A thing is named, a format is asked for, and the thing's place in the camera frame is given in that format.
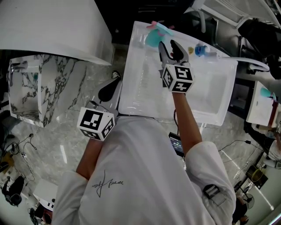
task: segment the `white tray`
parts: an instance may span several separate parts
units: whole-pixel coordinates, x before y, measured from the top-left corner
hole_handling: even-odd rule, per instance
[[[149,24],[135,22],[131,36],[119,112],[127,115],[148,116],[158,119],[172,119],[174,103],[172,93],[162,87],[159,70],[161,62],[158,48],[145,45]],[[170,40],[178,42],[188,51],[188,47],[208,44],[191,36],[173,31],[174,36],[166,36],[164,44],[172,52]],[[226,57],[223,52],[210,46],[211,52]],[[194,70],[195,83],[187,93],[187,100],[198,123],[221,126],[233,90],[236,61],[208,62],[195,53],[189,56]]]

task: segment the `wire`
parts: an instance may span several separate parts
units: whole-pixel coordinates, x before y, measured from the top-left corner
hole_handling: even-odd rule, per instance
[[[37,150],[37,148],[31,143],[31,139],[33,138],[33,136],[30,138],[30,141],[29,141],[29,143],[31,144],[31,146],[35,149],[35,150]]]
[[[241,176],[242,170],[243,170],[245,167],[247,167],[247,165],[245,165],[244,167],[242,167],[242,168],[238,171],[239,176],[236,178],[236,180],[239,180],[239,179],[240,179],[240,176]]]
[[[7,146],[7,148],[8,148],[9,146],[11,146],[12,144],[14,144],[14,143],[16,144],[15,148],[18,147],[19,144],[20,144],[20,143],[12,142],[11,144],[9,144],[9,145]]]
[[[236,160],[236,159],[241,159],[241,157],[237,157],[235,159],[232,159],[232,160],[229,160],[229,161],[226,161],[226,162],[223,162],[223,163],[229,163],[229,162],[232,162],[233,160]]]
[[[176,110],[174,111],[174,121],[175,121],[176,126],[177,126],[177,135],[179,135],[179,125],[177,124],[177,120],[176,120]]]
[[[31,144],[31,142],[26,142],[26,143],[23,145],[22,154],[24,154],[24,149],[25,149],[25,145],[26,145],[26,144]]]
[[[255,146],[255,149],[254,149],[254,151],[250,154],[250,156],[246,159],[246,162],[248,161],[248,159],[254,154],[254,152],[256,151],[256,149],[257,149],[258,147],[257,146]]]
[[[29,167],[29,162],[24,158],[24,156],[22,156],[23,157],[23,159],[25,160],[25,163],[26,163],[26,165],[27,165],[27,167],[28,167],[28,169],[29,169],[29,171],[30,171],[30,173],[31,173],[31,175],[32,175],[32,177],[33,177],[33,180],[29,180],[29,181],[27,181],[27,183],[25,184],[25,187],[28,185],[28,183],[29,182],[32,182],[32,181],[35,181],[35,176],[34,176],[34,174],[33,174],[33,172],[32,172],[32,170],[30,169],[30,167]]]
[[[232,145],[234,142],[246,142],[246,141],[235,140],[235,141],[233,141],[231,144],[229,144],[229,145],[227,145],[227,146],[224,146],[221,150],[223,150],[223,149],[225,149],[226,147]]]
[[[224,147],[223,147],[222,149],[220,149],[218,152],[220,152],[220,151],[222,151],[223,149],[225,149],[226,147],[232,145],[234,142],[245,142],[245,143],[247,143],[247,144],[249,144],[249,145],[253,145],[253,144],[251,143],[251,141],[235,140],[235,141],[231,142],[229,145],[224,146]],[[263,149],[260,149],[259,147],[255,146],[255,145],[253,145],[253,146],[254,146],[255,148],[259,149],[260,151],[264,152]],[[267,150],[268,150],[268,155],[270,154],[271,157],[273,157],[276,161],[278,161],[278,162],[281,163],[281,161],[278,160],[278,159],[275,157],[275,155],[274,155],[268,148],[267,148]]]

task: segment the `electronic device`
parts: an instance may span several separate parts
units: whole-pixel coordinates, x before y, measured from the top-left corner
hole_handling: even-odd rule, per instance
[[[181,144],[180,136],[172,132],[169,133],[169,138],[174,150],[178,156],[184,157],[183,146]]]

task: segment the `blue object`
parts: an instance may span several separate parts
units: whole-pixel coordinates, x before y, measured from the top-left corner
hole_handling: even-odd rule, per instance
[[[274,93],[271,93],[269,90],[267,90],[266,88],[262,87],[260,89],[260,95],[264,96],[264,97],[273,97],[274,101],[276,101],[276,96]]]
[[[205,55],[207,46],[196,46],[195,47],[195,54],[197,56]]]

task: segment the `sleeve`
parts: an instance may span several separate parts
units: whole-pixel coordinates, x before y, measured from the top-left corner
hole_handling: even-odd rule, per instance
[[[64,173],[58,186],[52,225],[78,225],[78,209],[88,180],[73,171]]]
[[[219,205],[204,194],[202,201],[217,225],[231,224],[236,195],[228,179],[221,157],[214,143],[201,142],[193,146],[185,156],[186,171],[192,182],[203,189],[216,185],[220,192]]]

